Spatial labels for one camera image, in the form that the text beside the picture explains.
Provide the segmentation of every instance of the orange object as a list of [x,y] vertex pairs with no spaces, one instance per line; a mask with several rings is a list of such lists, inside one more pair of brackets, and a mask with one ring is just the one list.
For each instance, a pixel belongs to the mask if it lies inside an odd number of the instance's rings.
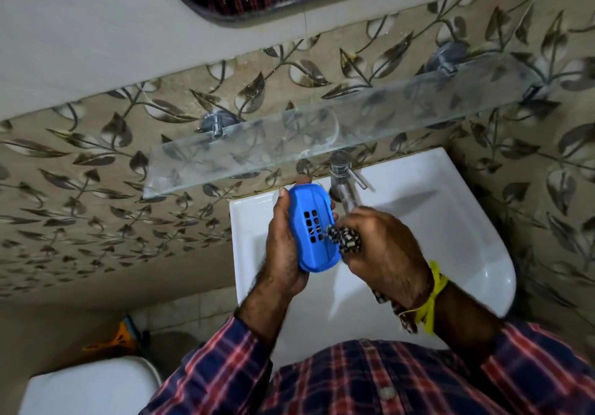
[[107,341],[105,343],[94,343],[92,345],[85,346],[83,351],[99,351],[102,349],[116,347],[125,349],[128,354],[136,354],[136,340],[132,337],[132,335],[130,335],[130,332],[128,331],[124,321],[120,321],[118,332],[115,334],[113,340]]

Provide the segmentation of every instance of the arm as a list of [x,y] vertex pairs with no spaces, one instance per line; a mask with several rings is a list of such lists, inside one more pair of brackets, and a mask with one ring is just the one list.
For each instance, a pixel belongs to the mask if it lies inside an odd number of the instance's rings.
[[261,404],[287,308],[308,281],[298,266],[289,204],[280,189],[265,262],[234,317],[183,359],[140,415],[246,414]]
[[[344,257],[354,274],[407,310],[427,301],[431,273],[404,224],[366,207],[339,224],[362,237],[361,253]],[[505,323],[452,282],[436,298],[434,329],[517,413],[595,411],[595,372],[568,346],[536,326]]]

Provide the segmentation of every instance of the yellow thread bracelet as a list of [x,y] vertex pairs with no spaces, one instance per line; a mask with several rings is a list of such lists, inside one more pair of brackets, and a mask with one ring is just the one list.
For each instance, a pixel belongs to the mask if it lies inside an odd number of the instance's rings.
[[434,334],[434,307],[436,297],[440,294],[442,290],[444,290],[444,287],[448,283],[449,278],[440,273],[438,263],[434,260],[430,260],[430,270],[432,271],[432,277],[434,277],[434,290],[430,294],[429,299],[420,308],[413,308],[412,310],[407,310],[405,312],[400,313],[399,316],[404,313],[416,312],[415,323],[423,322],[425,324],[425,331],[428,334],[432,335]]

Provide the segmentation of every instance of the washbasin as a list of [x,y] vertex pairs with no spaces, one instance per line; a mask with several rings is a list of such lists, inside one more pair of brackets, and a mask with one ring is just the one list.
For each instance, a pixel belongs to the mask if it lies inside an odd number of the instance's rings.
[[[504,316],[517,285],[510,256],[492,223],[443,148],[375,164],[358,171],[367,190],[362,205],[407,224],[427,260],[493,312]],[[316,180],[327,191],[330,177]],[[277,191],[230,202],[237,300],[248,295],[265,253]],[[423,330],[407,333],[390,304],[378,304],[368,286],[340,261],[310,275],[289,307],[271,359],[274,369],[350,339],[399,340],[446,348]]]

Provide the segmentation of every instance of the soap dish lid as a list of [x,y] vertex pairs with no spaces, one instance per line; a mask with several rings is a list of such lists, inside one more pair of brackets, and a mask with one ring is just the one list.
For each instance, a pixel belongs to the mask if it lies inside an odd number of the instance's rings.
[[289,221],[297,245],[300,268],[321,272],[341,259],[338,245],[324,234],[334,224],[331,200],[320,185],[295,185],[289,190]]

